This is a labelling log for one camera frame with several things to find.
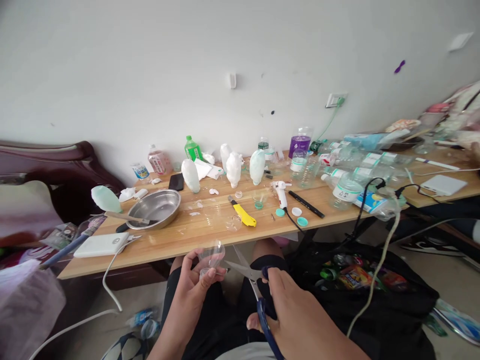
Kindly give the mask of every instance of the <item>black bag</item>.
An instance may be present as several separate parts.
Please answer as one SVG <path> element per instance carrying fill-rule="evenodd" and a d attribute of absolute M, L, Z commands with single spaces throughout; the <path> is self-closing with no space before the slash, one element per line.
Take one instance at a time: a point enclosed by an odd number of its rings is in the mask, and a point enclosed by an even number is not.
<path fill-rule="evenodd" d="M 323 291 L 314 286 L 309 274 L 319 274 L 322 264 L 335 254 L 359 254 L 371 262 L 378 262 L 382 249 L 357 242 L 347 248 L 336 249 L 338 246 L 338 243 L 311 242 L 288 260 L 295 282 L 310 291 L 346 333 L 354 316 L 367 302 L 370 289 Z M 403 276 L 412 289 L 405 292 L 375 290 L 370 306 L 356 321 L 350 338 L 372 359 L 435 359 L 433 346 L 422 330 L 422 320 L 432 311 L 439 293 L 394 253 L 387 252 L 383 265 Z"/>

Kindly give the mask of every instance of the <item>green soda bottle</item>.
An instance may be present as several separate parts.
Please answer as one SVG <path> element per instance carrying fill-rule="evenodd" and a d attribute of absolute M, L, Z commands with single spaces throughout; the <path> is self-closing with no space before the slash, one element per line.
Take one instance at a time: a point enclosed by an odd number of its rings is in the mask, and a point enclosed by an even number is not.
<path fill-rule="evenodd" d="M 333 281 L 333 280 L 335 280 L 336 278 L 339 277 L 339 272 L 338 272 L 338 270 L 336 270 L 334 268 L 324 267 L 320 271 L 320 276 L 322 278 L 324 278 L 325 280 Z"/>
<path fill-rule="evenodd" d="M 186 137 L 186 140 L 187 140 L 185 145 L 186 157 L 192 160 L 193 162 L 195 161 L 195 159 L 200 159 L 203 161 L 204 158 L 202 157 L 200 146 L 195 141 L 192 140 L 192 137 L 190 135 Z"/>

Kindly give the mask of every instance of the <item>power outlet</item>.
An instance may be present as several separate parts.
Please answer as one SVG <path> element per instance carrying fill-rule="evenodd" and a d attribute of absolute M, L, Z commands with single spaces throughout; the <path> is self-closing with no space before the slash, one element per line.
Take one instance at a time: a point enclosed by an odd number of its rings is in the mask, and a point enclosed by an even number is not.
<path fill-rule="evenodd" d="M 337 103 L 339 102 L 339 98 L 344 98 L 345 100 L 347 99 L 348 92 L 344 93 L 331 93 L 330 96 L 328 97 L 328 100 L 326 101 L 326 108 L 336 108 Z"/>

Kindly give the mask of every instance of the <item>white power bank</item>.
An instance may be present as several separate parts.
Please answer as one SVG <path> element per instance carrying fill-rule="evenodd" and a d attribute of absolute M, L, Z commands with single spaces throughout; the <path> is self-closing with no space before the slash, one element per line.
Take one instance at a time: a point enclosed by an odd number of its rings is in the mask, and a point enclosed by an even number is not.
<path fill-rule="evenodd" d="M 450 196 L 455 194 L 468 183 L 453 177 L 436 175 L 430 180 L 420 184 L 424 189 L 435 192 L 438 196 Z"/>
<path fill-rule="evenodd" d="M 115 255 L 125 245 L 130 234 L 120 232 L 115 234 L 90 236 L 73 253 L 74 258 L 91 258 L 97 256 Z"/>

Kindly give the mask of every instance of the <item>green cable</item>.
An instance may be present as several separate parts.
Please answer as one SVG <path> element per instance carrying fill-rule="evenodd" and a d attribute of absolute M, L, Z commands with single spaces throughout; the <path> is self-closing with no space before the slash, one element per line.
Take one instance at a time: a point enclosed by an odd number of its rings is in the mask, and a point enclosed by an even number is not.
<path fill-rule="evenodd" d="M 330 125 L 332 124 L 332 122 L 334 121 L 334 118 L 335 118 L 335 115 L 337 115 L 337 111 L 339 110 L 339 107 L 342 106 L 342 104 L 345 102 L 345 98 L 344 97 L 339 97 L 338 98 L 338 101 L 336 102 L 336 108 L 335 108 L 335 111 L 333 112 L 333 114 L 331 115 L 331 118 L 330 118 L 330 122 L 328 123 L 328 125 L 326 126 L 325 130 L 323 130 L 323 132 L 320 134 L 320 136 L 318 137 L 318 139 L 316 141 L 319 141 L 320 138 L 325 134 L 325 132 L 329 129 Z"/>

